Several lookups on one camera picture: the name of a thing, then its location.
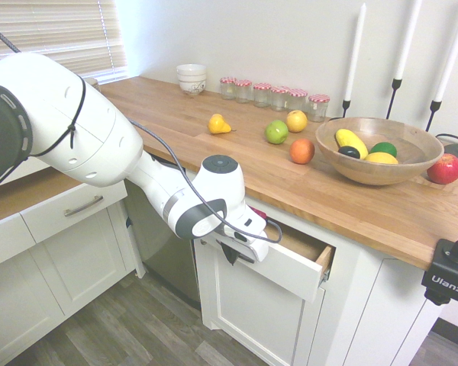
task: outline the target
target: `stainless steel dishwasher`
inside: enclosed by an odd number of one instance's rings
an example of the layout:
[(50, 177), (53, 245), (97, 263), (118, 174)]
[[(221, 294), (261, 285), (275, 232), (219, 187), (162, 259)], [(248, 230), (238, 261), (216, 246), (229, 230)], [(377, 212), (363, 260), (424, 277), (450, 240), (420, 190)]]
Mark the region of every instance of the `stainless steel dishwasher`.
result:
[[(156, 160), (174, 166), (164, 159), (156, 157)], [(125, 184), (127, 197), (124, 202), (147, 270), (175, 295), (200, 309), (193, 241), (177, 237), (144, 192), (128, 180)]]

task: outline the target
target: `gray floor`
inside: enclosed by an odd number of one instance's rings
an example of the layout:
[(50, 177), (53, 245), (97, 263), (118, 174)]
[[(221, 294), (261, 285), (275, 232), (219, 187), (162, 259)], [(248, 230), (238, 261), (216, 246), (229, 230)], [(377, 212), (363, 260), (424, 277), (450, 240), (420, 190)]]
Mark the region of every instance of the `gray floor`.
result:
[[(146, 274), (128, 275), (8, 366), (266, 366)], [(436, 335), (410, 366), (458, 366), (458, 345)]]
[(430, 332), (410, 366), (458, 366), (458, 345)]

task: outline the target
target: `drawer handle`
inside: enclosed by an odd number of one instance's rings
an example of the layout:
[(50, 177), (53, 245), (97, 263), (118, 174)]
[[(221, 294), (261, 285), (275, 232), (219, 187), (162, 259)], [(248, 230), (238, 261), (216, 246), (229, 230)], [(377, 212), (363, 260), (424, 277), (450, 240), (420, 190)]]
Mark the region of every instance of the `drawer handle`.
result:
[(98, 202), (100, 202), (103, 199), (104, 199), (104, 196), (94, 196), (93, 201), (90, 201), (87, 204), (84, 204), (83, 206), (73, 208), (72, 210), (65, 210), (64, 217), (70, 217), (74, 214), (77, 214), (78, 212), (86, 210), (87, 208), (93, 206), (94, 204), (97, 204)]

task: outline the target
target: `white candle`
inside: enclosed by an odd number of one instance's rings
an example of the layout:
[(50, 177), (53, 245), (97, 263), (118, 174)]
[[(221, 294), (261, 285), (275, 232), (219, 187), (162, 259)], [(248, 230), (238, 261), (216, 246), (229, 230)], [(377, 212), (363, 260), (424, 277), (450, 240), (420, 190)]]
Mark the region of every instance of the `white candle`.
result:
[(400, 54), (400, 59), (398, 59), (397, 72), (395, 73), (395, 80), (402, 80), (404, 75), (405, 63), (407, 61), (407, 56), (411, 48), (412, 36), (414, 35), (415, 25), (418, 22), (419, 11), (421, 10), (422, 0), (415, 0), (412, 7), (411, 17), (409, 18), (409, 23), (407, 26), (407, 33), (405, 34), (404, 45), (402, 46), (402, 52)]
[(442, 101), (444, 95), (444, 89), (446, 89), (446, 84), (450, 79), (451, 70), (453, 69), (453, 65), (455, 63), (456, 56), (458, 55), (458, 30), (456, 31), (455, 40), (451, 47), (450, 55), (448, 56), (448, 60), (446, 62), (446, 66), (444, 67), (443, 76), (441, 76), (440, 85), (437, 87), (436, 97), (434, 97), (434, 101)]
[(360, 9), (360, 16), (358, 17), (358, 24), (356, 25), (356, 33), (354, 34), (353, 54), (351, 55), (350, 71), (348, 73), (348, 83), (346, 92), (344, 93), (344, 100), (351, 100), (351, 90), (353, 89), (354, 73), (356, 71), (356, 64), (358, 63), (358, 53), (360, 53), (361, 34), (363, 33), (363, 24), (365, 23), (366, 4), (363, 3)]

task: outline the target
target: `fruit bowl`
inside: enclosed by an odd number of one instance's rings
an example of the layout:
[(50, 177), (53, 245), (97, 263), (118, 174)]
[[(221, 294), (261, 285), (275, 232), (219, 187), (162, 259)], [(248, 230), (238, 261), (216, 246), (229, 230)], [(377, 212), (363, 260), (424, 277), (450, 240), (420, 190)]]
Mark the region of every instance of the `fruit bowl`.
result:
[[(340, 128), (353, 131), (370, 150), (390, 142), (397, 148), (398, 164), (367, 162), (340, 154), (334, 134)], [(394, 120), (350, 117), (329, 120), (315, 132), (319, 150), (342, 175), (365, 185), (393, 185), (430, 168), (444, 153), (443, 144), (417, 127)]]

